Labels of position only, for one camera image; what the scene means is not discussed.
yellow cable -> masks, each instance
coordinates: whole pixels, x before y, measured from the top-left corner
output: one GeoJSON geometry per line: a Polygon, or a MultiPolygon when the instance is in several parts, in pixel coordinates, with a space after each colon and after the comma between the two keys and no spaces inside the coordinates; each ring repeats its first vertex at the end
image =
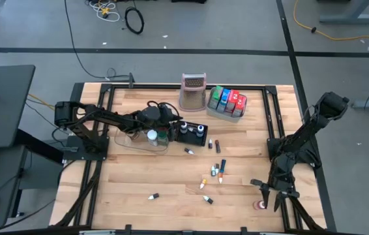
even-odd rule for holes
{"type": "MultiPolygon", "coordinates": [[[[308,27],[306,25],[303,25],[301,23],[299,23],[296,19],[296,8],[297,8],[297,3],[299,2],[299,0],[296,0],[296,3],[295,3],[295,8],[293,9],[293,19],[295,20],[296,24],[298,24],[299,26],[305,28],[305,29],[309,29],[309,30],[312,30],[311,27],[308,27]]],[[[320,35],[328,38],[328,39],[331,39],[331,40],[355,40],[355,39],[363,39],[363,38],[368,38],[369,39],[369,35],[363,35],[363,36],[357,36],[357,37],[348,37],[348,38],[334,38],[334,37],[331,37],[329,36],[328,34],[326,33],[323,33],[319,30],[316,30],[315,33],[319,33],[320,35]]]]}
{"type": "Polygon", "coordinates": [[[30,97],[40,101],[42,104],[44,104],[45,106],[47,106],[48,108],[50,108],[51,110],[54,110],[54,106],[53,105],[50,105],[48,104],[47,102],[43,101],[42,99],[36,97],[35,95],[32,95],[32,94],[28,94],[30,97]]]}

red label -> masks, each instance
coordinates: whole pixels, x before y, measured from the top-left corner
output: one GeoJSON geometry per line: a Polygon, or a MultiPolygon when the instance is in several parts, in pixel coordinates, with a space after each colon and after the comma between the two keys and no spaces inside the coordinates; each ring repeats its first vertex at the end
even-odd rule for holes
{"type": "Polygon", "coordinates": [[[237,90],[231,90],[231,93],[228,97],[228,102],[236,103],[238,101],[239,91],[237,90]]]}
{"type": "Polygon", "coordinates": [[[237,101],[237,104],[235,106],[235,109],[236,110],[242,110],[245,106],[245,102],[247,101],[247,97],[243,96],[243,95],[240,95],[238,97],[238,101],[237,101]]]}

blue box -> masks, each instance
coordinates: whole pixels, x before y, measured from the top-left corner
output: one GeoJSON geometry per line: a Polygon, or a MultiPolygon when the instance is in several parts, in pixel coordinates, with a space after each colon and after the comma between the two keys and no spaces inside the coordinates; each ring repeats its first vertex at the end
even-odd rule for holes
{"type": "Polygon", "coordinates": [[[222,96],[219,101],[218,107],[216,108],[217,112],[225,111],[225,107],[226,107],[226,104],[228,103],[228,97],[230,93],[231,93],[230,89],[224,89],[224,91],[222,92],[222,96]]]}

colored box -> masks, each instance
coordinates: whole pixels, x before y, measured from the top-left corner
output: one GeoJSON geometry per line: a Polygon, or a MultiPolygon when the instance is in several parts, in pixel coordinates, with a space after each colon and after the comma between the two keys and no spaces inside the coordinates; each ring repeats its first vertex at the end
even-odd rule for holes
{"type": "Polygon", "coordinates": [[[232,113],[233,117],[241,117],[244,114],[245,106],[247,104],[247,97],[244,95],[240,95],[238,97],[237,104],[235,105],[234,112],[232,113]]]}
{"type": "Polygon", "coordinates": [[[213,89],[213,91],[212,91],[213,94],[212,94],[212,97],[209,99],[208,107],[216,109],[216,107],[218,106],[219,100],[221,98],[223,89],[224,88],[221,87],[221,86],[216,86],[213,89]]]}
{"type": "Polygon", "coordinates": [[[237,101],[238,101],[238,96],[239,96],[239,91],[231,90],[231,92],[229,93],[229,97],[228,97],[228,103],[226,104],[226,107],[225,107],[225,112],[232,112],[232,110],[234,110],[235,104],[237,104],[237,101]]]}
{"type": "Polygon", "coordinates": [[[229,89],[224,89],[224,91],[222,92],[222,96],[221,96],[221,99],[219,100],[218,108],[216,108],[217,112],[225,111],[225,107],[226,107],[226,104],[228,103],[228,97],[229,97],[230,92],[231,90],[229,89]]]}

white bottle cap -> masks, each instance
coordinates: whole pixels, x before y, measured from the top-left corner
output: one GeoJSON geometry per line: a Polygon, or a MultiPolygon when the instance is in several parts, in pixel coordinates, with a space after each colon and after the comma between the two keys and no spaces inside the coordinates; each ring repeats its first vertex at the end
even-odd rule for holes
{"type": "Polygon", "coordinates": [[[154,130],[151,130],[147,133],[147,138],[149,140],[156,140],[157,139],[157,132],[154,130]]]}

